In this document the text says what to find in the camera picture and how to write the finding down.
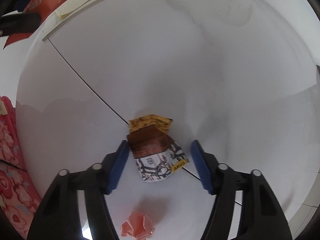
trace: screw head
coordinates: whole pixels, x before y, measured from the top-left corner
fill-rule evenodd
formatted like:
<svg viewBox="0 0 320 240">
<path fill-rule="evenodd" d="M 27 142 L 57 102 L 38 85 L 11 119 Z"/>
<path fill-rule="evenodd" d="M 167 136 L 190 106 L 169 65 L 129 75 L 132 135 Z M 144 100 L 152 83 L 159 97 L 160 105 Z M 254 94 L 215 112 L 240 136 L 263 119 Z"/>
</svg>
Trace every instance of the screw head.
<svg viewBox="0 0 320 240">
<path fill-rule="evenodd" d="M 95 163 L 94 165 L 92 165 L 92 168 L 94 170 L 100 170 L 102 168 L 102 165 L 101 163 Z"/>
<path fill-rule="evenodd" d="M 59 171 L 60 176 L 65 176 L 67 174 L 68 174 L 68 170 L 63 169 L 63 170 Z"/>
<path fill-rule="evenodd" d="M 219 168 L 220 170 L 225 171 L 225 170 L 228 169 L 228 165 L 226 165 L 226 164 L 224 164 L 224 163 L 220 163 L 220 164 L 218 165 L 218 168 Z"/>
<path fill-rule="evenodd" d="M 257 177 L 259 177 L 259 176 L 262 175 L 261 171 L 259 171 L 259 170 L 253 170 L 253 171 L 252 171 L 252 174 L 253 174 L 254 176 L 257 176 Z"/>
</svg>

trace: white floor tile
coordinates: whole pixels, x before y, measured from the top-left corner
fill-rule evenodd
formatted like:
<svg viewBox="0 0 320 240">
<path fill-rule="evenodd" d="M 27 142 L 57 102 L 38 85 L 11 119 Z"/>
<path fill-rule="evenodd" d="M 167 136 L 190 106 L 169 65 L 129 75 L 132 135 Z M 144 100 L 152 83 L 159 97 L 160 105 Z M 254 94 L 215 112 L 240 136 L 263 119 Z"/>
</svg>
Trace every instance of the white floor tile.
<svg viewBox="0 0 320 240">
<path fill-rule="evenodd" d="M 235 204 L 228 239 L 233 239 L 236 237 L 238 233 L 238 228 L 239 228 L 240 215 L 241 215 L 241 206 L 238 204 Z"/>
<path fill-rule="evenodd" d="M 236 191 L 236 202 L 242 204 L 242 191 Z"/>
<path fill-rule="evenodd" d="M 292 235 L 295 235 L 298 229 L 301 227 L 303 222 L 306 220 L 308 214 L 311 211 L 310 206 L 301 205 L 296 214 L 290 219 L 289 227 Z"/>
<path fill-rule="evenodd" d="M 300 228 L 298 229 L 298 231 L 293 235 L 293 239 L 297 238 L 297 236 L 304 230 L 304 228 L 306 227 L 306 225 L 310 222 L 311 218 L 313 217 L 313 215 L 315 214 L 317 208 L 316 207 L 312 207 L 308 216 L 306 217 L 306 219 L 304 220 L 304 222 L 302 223 L 302 225 L 300 226 Z"/>
</svg>

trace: snack wrapper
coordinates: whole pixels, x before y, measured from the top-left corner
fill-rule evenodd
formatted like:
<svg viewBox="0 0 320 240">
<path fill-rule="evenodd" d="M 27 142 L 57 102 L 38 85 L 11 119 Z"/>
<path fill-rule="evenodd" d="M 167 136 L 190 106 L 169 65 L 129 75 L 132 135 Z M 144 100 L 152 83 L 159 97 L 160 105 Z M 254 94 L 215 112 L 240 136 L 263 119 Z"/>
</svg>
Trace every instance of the snack wrapper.
<svg viewBox="0 0 320 240">
<path fill-rule="evenodd" d="M 145 213 L 133 211 L 130 217 L 122 224 L 121 236 L 132 236 L 136 240 L 146 240 L 151 236 L 155 228 L 151 219 Z"/>
<path fill-rule="evenodd" d="M 163 180 L 189 163 L 178 143 L 156 124 L 136 130 L 127 139 L 146 182 Z"/>
<path fill-rule="evenodd" d="M 155 115 L 155 114 L 149 114 L 133 120 L 129 120 L 129 130 L 130 130 L 129 132 L 133 133 L 139 129 L 142 129 L 154 124 L 156 128 L 161 132 L 168 133 L 171 123 L 172 123 L 172 119 Z"/>
</svg>

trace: floral pattern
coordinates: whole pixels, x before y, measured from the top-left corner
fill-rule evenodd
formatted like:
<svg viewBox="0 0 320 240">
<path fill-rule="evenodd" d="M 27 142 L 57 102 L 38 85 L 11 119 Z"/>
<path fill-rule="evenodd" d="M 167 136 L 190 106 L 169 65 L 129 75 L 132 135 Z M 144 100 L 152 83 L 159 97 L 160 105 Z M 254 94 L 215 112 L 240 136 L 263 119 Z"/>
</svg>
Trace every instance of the floral pattern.
<svg viewBox="0 0 320 240">
<path fill-rule="evenodd" d="M 8 114 L 0 114 L 0 159 L 25 169 L 17 139 L 15 109 L 7 97 L 0 97 Z"/>
<path fill-rule="evenodd" d="M 12 198 L 12 181 L 6 173 L 0 171 L 0 194 L 5 198 Z"/>
<path fill-rule="evenodd" d="M 4 213 L 15 228 L 25 228 L 27 222 L 20 216 L 18 209 L 13 206 L 8 206 L 7 208 L 4 208 Z"/>
<path fill-rule="evenodd" d="M 19 185 L 14 189 L 14 191 L 17 193 L 18 200 L 22 204 L 24 204 L 27 208 L 30 208 L 32 206 L 32 198 L 23 186 Z"/>
<path fill-rule="evenodd" d="M 15 128 L 15 111 L 6 97 L 8 114 L 0 114 L 0 159 L 25 169 Z M 26 171 L 0 163 L 0 208 L 17 232 L 27 239 L 41 198 Z"/>
</svg>

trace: crumpled wrapper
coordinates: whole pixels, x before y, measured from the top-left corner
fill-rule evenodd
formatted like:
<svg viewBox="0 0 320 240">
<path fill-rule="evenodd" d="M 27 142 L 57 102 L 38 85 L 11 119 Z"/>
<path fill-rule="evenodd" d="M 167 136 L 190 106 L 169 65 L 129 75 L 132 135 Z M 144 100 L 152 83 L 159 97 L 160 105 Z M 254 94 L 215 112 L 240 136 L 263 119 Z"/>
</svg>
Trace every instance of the crumpled wrapper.
<svg viewBox="0 0 320 240">
<path fill-rule="evenodd" d="M 122 224 L 121 236 L 132 236 L 136 240 L 146 240 L 155 230 L 151 219 L 145 213 L 133 211 Z"/>
</svg>

